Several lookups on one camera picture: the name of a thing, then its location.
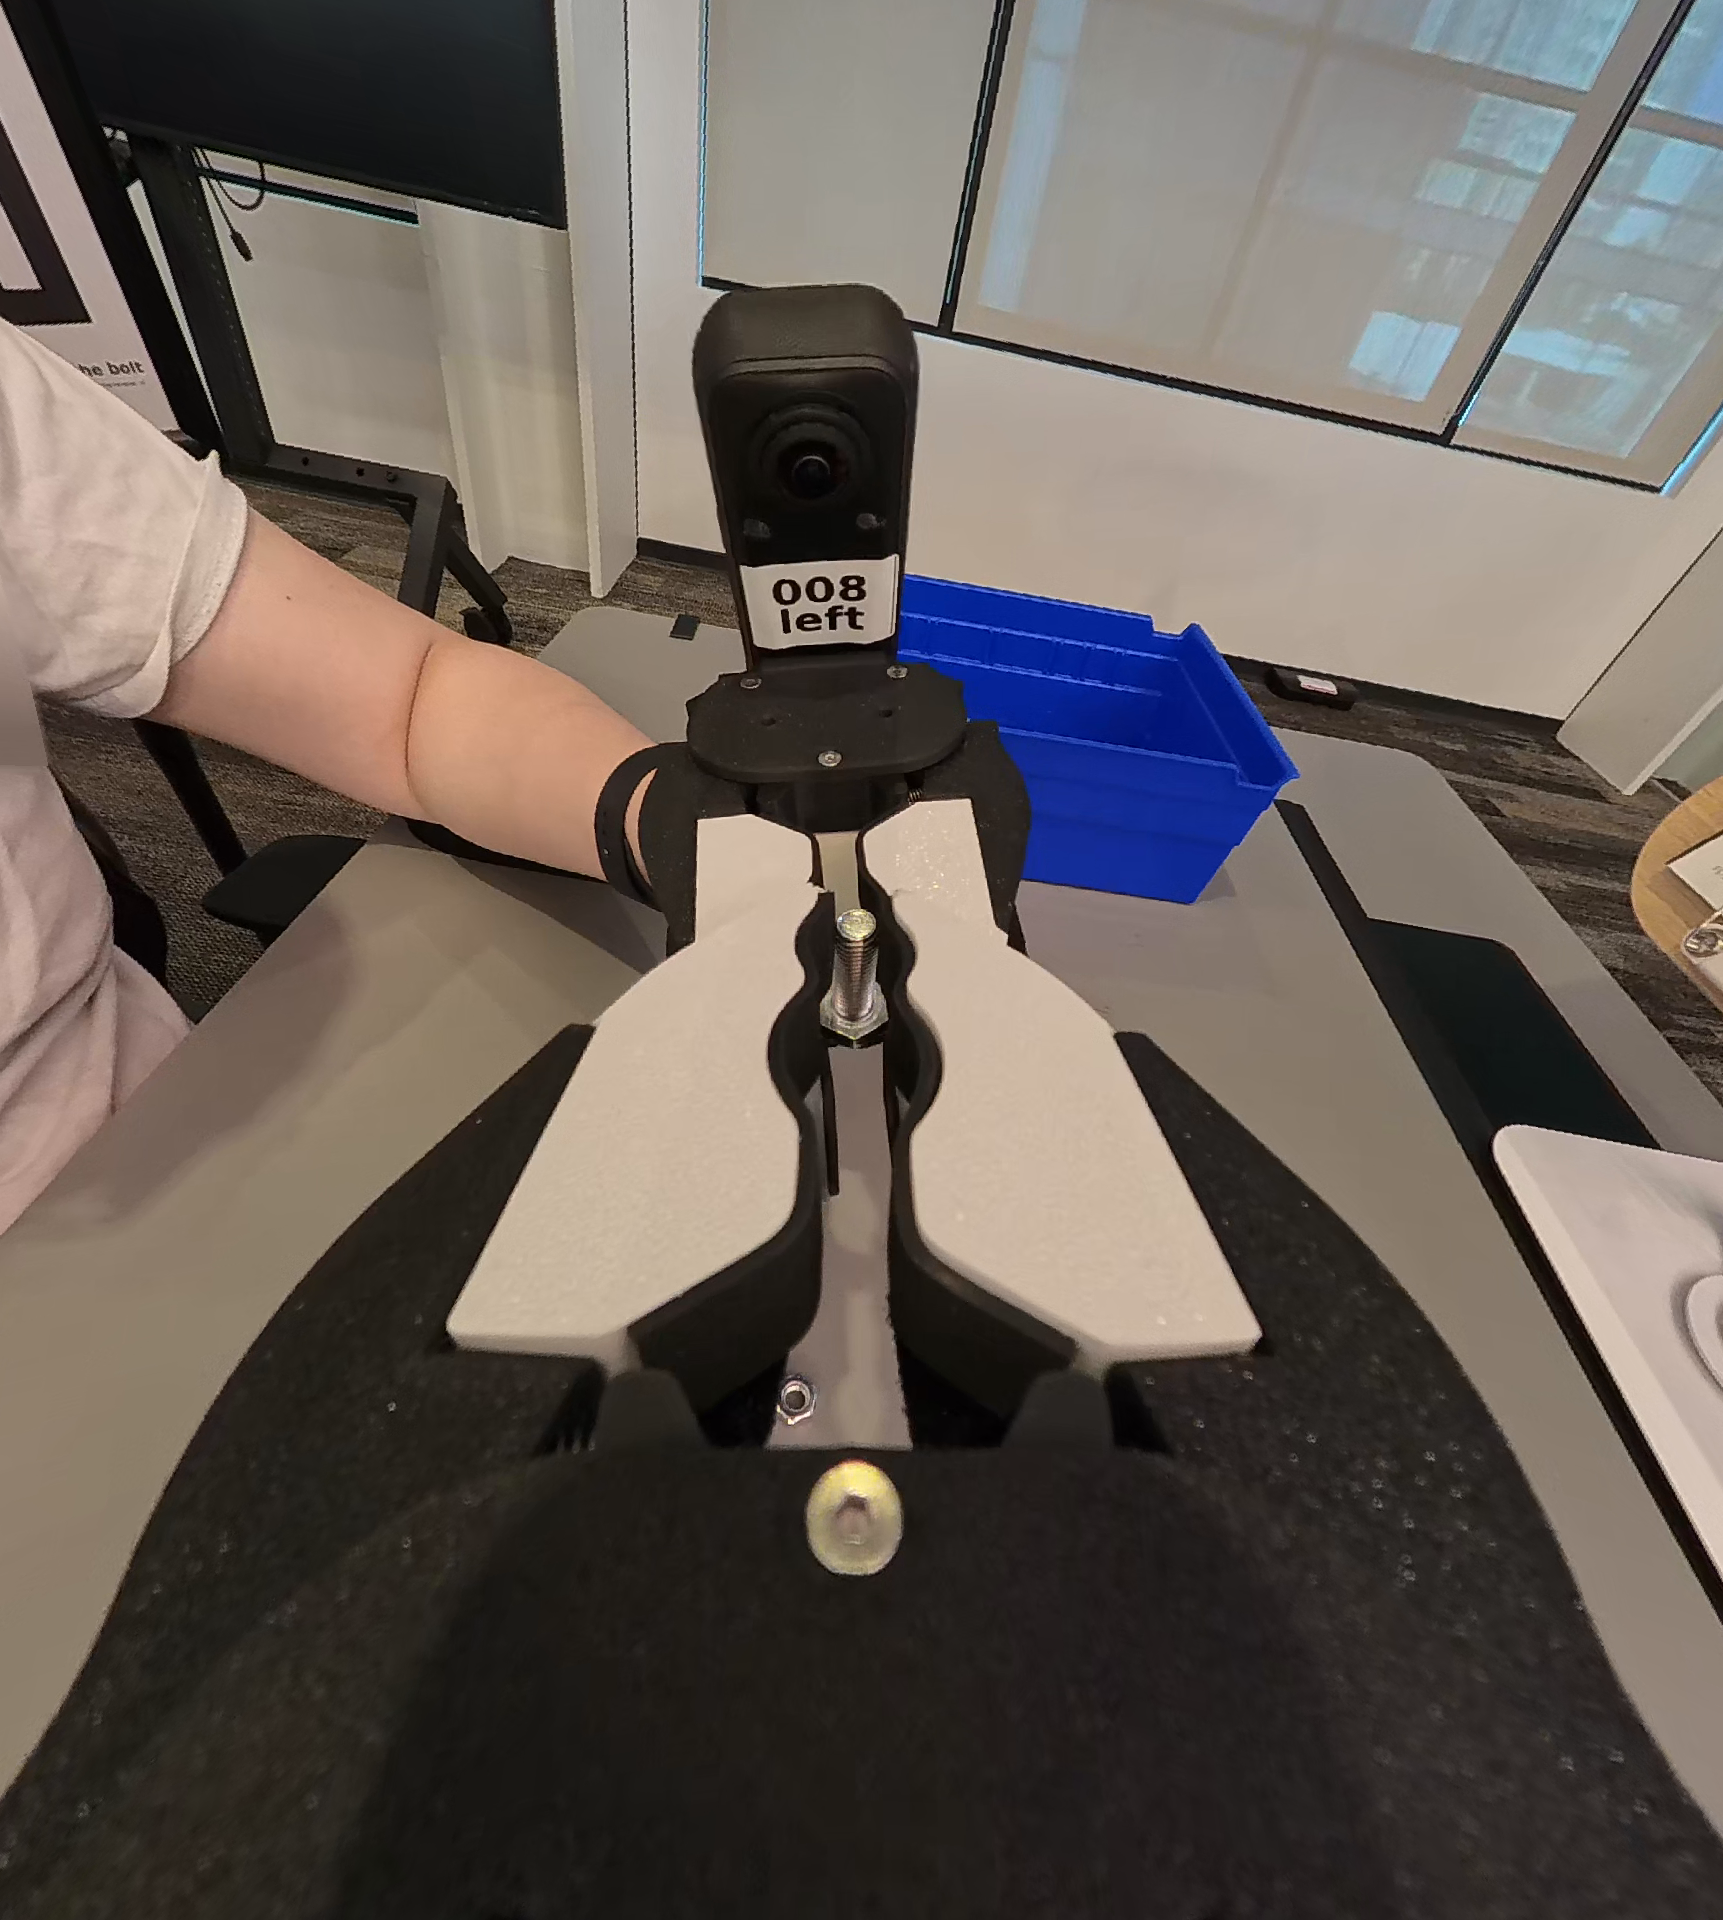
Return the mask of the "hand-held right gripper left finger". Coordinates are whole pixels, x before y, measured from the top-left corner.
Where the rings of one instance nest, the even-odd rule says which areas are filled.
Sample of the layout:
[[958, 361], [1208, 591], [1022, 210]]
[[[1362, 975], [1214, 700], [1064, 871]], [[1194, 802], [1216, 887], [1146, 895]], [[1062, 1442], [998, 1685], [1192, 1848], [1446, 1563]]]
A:
[[612, 1002], [446, 1321], [462, 1350], [664, 1371], [698, 1412], [820, 1306], [824, 892], [752, 894]]

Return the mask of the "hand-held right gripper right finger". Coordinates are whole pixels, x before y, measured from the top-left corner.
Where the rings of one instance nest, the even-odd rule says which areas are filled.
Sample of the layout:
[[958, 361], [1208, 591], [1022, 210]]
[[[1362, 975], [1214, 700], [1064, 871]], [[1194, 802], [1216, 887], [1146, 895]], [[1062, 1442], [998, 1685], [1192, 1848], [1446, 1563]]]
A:
[[986, 897], [898, 883], [890, 1313], [1012, 1417], [1044, 1374], [1242, 1355], [1258, 1313], [1144, 1093], [1166, 1069], [1010, 946]]

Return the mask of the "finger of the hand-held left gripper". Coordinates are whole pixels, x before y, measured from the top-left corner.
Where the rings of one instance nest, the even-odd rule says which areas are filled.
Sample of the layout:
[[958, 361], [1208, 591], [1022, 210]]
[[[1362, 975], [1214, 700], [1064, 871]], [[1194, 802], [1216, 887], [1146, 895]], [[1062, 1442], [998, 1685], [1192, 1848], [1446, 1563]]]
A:
[[746, 811], [698, 820], [696, 946], [748, 914], [778, 904], [796, 910], [794, 928], [822, 892], [820, 852], [812, 836]]
[[968, 797], [920, 797], [858, 837], [864, 880], [910, 943], [1006, 943]]

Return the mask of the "person's left forearm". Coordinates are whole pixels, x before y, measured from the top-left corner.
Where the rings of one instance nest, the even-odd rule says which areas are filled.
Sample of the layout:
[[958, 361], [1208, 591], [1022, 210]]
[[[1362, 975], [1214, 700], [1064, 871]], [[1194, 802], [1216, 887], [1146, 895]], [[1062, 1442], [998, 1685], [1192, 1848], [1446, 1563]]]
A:
[[602, 871], [596, 803], [644, 732], [590, 687], [350, 575], [250, 511], [220, 611], [152, 715], [492, 852]]

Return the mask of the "blue plastic bin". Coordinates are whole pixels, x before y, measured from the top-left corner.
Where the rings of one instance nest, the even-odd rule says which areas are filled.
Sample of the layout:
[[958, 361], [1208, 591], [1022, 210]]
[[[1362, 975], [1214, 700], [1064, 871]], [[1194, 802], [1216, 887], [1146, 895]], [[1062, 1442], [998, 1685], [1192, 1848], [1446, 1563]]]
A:
[[1196, 901], [1298, 778], [1200, 625], [912, 575], [900, 658], [998, 724], [1028, 784], [1032, 882]]

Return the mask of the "large glass window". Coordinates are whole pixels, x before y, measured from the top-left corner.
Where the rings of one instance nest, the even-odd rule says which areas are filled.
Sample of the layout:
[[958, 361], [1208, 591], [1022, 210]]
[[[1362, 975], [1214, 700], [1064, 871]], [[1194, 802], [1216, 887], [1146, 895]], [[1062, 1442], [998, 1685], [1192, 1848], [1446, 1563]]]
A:
[[702, 15], [708, 282], [1639, 488], [1723, 428], [1723, 2]]

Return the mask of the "small silver hex bolt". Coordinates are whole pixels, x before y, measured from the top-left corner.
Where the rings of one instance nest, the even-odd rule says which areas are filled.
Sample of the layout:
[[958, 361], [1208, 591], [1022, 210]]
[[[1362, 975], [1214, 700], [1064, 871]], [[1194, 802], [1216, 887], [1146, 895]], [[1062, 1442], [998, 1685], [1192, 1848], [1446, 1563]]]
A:
[[888, 1024], [888, 1000], [878, 979], [878, 920], [868, 908], [846, 908], [834, 920], [832, 975], [820, 1013], [828, 1036], [854, 1046]]

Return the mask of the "person's light clothing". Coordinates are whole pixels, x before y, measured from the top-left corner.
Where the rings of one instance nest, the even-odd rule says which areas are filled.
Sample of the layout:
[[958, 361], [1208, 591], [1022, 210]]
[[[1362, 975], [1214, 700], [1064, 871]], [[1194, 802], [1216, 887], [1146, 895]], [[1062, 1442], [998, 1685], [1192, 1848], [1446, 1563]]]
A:
[[[248, 521], [214, 459], [0, 318], [0, 579], [32, 696], [152, 714], [224, 604]], [[0, 1236], [186, 1030], [116, 947], [48, 759], [0, 765]]]

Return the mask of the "black wrist band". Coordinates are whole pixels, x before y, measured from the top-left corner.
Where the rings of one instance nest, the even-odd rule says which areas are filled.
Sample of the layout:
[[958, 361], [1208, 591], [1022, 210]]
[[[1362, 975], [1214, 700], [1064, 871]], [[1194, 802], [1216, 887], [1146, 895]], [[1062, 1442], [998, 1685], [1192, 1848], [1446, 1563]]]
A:
[[600, 874], [618, 894], [650, 908], [658, 900], [634, 852], [630, 816], [636, 795], [658, 774], [668, 750], [666, 741], [654, 741], [624, 757], [604, 782], [592, 818]]

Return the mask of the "large black wall screen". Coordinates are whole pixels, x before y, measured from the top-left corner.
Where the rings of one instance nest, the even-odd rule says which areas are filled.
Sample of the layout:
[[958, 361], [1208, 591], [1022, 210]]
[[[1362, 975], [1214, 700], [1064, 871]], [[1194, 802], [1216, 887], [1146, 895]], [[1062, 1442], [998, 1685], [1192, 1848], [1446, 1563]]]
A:
[[110, 125], [568, 226], [550, 2], [58, 2], [54, 12]]

